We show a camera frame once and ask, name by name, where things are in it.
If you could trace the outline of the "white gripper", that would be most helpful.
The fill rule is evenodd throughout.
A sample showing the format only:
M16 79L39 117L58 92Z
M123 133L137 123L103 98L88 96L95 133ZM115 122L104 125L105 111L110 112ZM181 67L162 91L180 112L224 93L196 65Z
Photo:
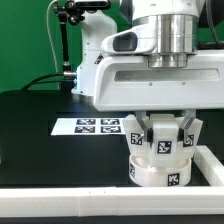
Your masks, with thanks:
M188 58L185 68L151 68L146 56L107 57L96 72L94 106L136 111L145 142L154 135L145 111L183 110L178 140L184 141L195 109L224 108L224 50L201 50Z

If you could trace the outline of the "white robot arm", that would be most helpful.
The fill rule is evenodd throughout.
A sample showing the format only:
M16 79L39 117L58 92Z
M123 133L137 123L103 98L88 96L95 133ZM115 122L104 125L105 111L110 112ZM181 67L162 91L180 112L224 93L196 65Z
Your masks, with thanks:
M123 32L102 13L106 0L74 0L85 11L76 94L100 111L181 110L184 138L198 109L224 108L224 43L200 43L198 29L224 20L224 0L120 0Z

